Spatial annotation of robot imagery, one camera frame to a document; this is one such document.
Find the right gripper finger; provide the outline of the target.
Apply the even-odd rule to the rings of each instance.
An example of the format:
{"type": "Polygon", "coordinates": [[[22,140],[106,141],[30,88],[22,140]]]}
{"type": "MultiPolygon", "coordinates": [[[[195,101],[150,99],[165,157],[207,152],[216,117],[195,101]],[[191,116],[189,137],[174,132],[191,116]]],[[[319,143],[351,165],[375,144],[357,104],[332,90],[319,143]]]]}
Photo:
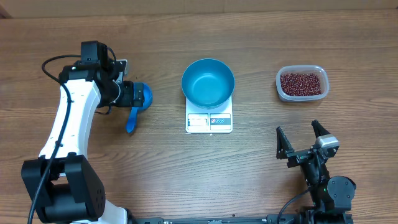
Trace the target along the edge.
{"type": "Polygon", "coordinates": [[[325,135],[329,135],[329,131],[327,131],[320,123],[318,120],[313,120],[312,123],[312,128],[314,130],[315,133],[315,137],[318,138],[320,136],[325,136],[325,135]]]}
{"type": "Polygon", "coordinates": [[[277,154],[276,158],[278,159],[287,159],[290,153],[294,152],[294,149],[284,134],[281,127],[276,128],[277,133],[277,154]]]}

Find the blue measuring scoop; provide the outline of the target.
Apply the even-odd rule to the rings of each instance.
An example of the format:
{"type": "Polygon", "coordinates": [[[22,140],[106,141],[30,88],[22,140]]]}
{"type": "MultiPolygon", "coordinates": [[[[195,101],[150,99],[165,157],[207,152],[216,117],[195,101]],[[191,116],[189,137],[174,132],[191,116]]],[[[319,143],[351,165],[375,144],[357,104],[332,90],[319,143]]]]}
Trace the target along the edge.
{"type": "Polygon", "coordinates": [[[148,84],[134,83],[133,90],[132,108],[126,124],[126,131],[129,134],[135,130],[138,113],[148,109],[153,101],[152,90],[148,84]]]}

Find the teal blue bowl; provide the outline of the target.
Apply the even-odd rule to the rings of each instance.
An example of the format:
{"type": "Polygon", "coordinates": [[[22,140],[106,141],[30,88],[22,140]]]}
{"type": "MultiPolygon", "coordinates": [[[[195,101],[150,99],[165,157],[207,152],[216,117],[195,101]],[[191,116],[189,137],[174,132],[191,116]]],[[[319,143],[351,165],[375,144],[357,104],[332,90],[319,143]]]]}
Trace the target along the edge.
{"type": "Polygon", "coordinates": [[[186,99],[200,108],[221,106],[232,96],[235,86],[232,70],[215,58],[203,58],[191,63],[181,79],[186,99]]]}

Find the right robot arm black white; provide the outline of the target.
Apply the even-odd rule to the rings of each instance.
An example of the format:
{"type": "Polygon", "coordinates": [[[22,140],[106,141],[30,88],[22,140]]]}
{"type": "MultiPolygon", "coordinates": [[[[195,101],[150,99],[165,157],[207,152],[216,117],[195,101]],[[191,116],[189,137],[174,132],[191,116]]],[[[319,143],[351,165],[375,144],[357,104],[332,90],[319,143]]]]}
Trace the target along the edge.
{"type": "Polygon", "coordinates": [[[346,212],[351,210],[356,190],[353,180],[345,176],[330,176],[326,167],[329,158],[335,156],[339,140],[317,120],[312,121],[315,143],[309,149],[295,151],[283,130],[276,129],[276,158],[286,159],[287,167],[300,167],[307,190],[290,199],[276,215],[277,223],[353,223],[346,212]],[[286,208],[309,193],[313,205],[303,207],[297,214],[284,214],[286,208]]]}

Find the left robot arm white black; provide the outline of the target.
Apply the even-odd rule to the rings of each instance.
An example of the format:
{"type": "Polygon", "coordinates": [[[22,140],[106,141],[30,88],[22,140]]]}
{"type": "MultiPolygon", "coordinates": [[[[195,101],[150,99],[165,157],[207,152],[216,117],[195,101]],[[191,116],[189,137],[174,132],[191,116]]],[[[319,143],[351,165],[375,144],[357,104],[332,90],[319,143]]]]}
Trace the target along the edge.
{"type": "Polygon", "coordinates": [[[125,80],[129,64],[98,41],[81,43],[75,62],[55,81],[60,103],[50,136],[38,158],[25,161],[21,176],[32,201],[29,219],[43,223],[134,223],[132,213],[106,198],[99,176],[87,159],[93,117],[102,108],[129,108],[126,131],[153,95],[141,82],[125,80]]]}

